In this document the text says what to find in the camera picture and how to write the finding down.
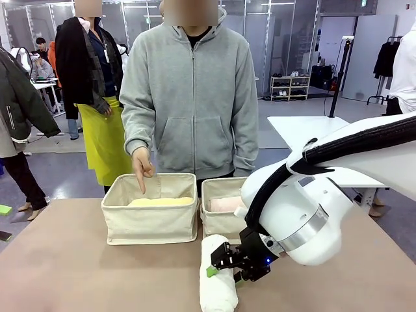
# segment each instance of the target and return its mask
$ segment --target shoe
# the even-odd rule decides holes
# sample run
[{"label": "shoe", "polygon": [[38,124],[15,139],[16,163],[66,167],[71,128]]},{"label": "shoe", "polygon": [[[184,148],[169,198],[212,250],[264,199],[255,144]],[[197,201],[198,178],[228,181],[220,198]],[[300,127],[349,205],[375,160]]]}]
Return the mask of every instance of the shoe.
[{"label": "shoe", "polygon": [[32,215],[30,217],[28,217],[28,221],[33,221],[34,219],[36,219],[36,217],[40,214],[40,210],[35,210],[33,211]]},{"label": "shoe", "polygon": [[375,206],[378,206],[378,207],[384,207],[385,206],[385,203],[382,202],[378,197],[374,197],[372,203],[375,204]]},{"label": "shoe", "polygon": [[29,209],[29,208],[31,208],[31,207],[32,207],[31,203],[25,203],[25,205],[21,206],[21,207],[18,209],[18,211],[19,211],[19,212],[21,212],[21,211],[26,211],[27,209]]}]

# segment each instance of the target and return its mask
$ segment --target light stand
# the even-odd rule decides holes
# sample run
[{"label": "light stand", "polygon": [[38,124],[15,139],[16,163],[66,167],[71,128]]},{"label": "light stand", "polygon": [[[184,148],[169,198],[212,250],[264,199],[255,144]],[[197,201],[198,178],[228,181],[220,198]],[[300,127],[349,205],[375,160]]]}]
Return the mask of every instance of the light stand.
[{"label": "light stand", "polygon": [[341,88],[341,83],[342,83],[343,77],[344,77],[344,67],[345,67],[345,64],[346,64],[346,58],[348,57],[348,52],[350,51],[351,41],[352,41],[352,39],[354,39],[353,36],[343,37],[343,39],[345,39],[345,38],[346,38],[346,42],[345,42],[345,46],[344,46],[343,61],[341,62],[341,67],[340,67],[339,73],[338,73],[337,86],[335,87],[335,93],[333,94],[331,111],[330,111],[330,115],[328,116],[329,118],[334,117],[333,114],[335,113],[335,106],[337,106],[339,89]]}]

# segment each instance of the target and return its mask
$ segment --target zipper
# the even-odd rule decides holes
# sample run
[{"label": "zipper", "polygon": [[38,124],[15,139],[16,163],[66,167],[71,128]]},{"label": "zipper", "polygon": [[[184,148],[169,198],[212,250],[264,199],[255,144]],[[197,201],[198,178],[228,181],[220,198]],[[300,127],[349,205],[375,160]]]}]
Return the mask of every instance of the zipper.
[{"label": "zipper", "polygon": [[192,115],[192,122],[194,124],[194,126],[192,127],[192,136],[193,136],[193,149],[194,149],[194,174],[196,174],[196,157],[195,157],[195,126],[196,126],[196,122],[195,122],[195,53],[194,53],[194,48],[191,48],[191,54],[192,54],[192,90],[193,90],[193,96],[194,96],[194,114]]},{"label": "zipper", "polygon": [[12,110],[10,109],[10,106],[6,106],[7,108],[7,113],[8,113],[8,118],[10,119],[10,124],[12,126],[13,130],[16,130],[16,128],[14,127],[14,121],[13,121],[13,116],[12,116]]}]

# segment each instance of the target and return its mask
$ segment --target white shirt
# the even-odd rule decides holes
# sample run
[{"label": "white shirt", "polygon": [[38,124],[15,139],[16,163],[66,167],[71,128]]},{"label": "white shirt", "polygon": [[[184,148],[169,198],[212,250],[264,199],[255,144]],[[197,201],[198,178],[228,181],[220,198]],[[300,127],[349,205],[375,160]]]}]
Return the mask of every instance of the white shirt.
[{"label": "white shirt", "polygon": [[393,66],[390,98],[398,98],[403,113],[416,111],[416,23],[400,42]]}]

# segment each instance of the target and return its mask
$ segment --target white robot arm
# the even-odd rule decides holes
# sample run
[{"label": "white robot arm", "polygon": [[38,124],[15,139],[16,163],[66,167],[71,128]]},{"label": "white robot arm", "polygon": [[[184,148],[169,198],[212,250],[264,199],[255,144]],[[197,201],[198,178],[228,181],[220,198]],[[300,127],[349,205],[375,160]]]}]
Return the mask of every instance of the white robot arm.
[{"label": "white robot arm", "polygon": [[[236,211],[248,226],[240,233],[241,245],[220,246],[211,255],[208,275],[237,267],[242,270],[236,281],[256,281],[281,252],[301,265],[325,263],[341,249],[341,222],[354,204],[319,174],[349,168],[416,200],[415,158],[416,112],[362,120],[311,138],[287,159],[247,178],[241,196],[249,209]],[[298,182],[317,175],[305,187]]]}]

